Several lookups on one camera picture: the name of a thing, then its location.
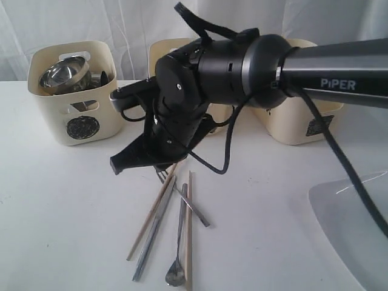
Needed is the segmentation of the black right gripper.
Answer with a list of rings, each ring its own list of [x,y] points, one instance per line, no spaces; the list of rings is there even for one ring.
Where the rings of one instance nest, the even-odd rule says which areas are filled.
[[[144,133],[110,157],[115,175],[125,169],[173,164],[184,159],[211,131],[221,127],[213,116],[199,109],[170,112],[158,99],[151,102]]]

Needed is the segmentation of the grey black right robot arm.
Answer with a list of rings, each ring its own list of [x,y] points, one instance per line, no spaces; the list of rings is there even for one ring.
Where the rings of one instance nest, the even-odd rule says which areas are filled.
[[[115,173],[164,170],[215,128],[210,104],[272,109],[306,93],[312,99],[387,107],[387,40],[294,47],[281,36],[203,43],[158,59],[155,75],[111,92],[119,112],[141,106],[144,131],[110,158]]]

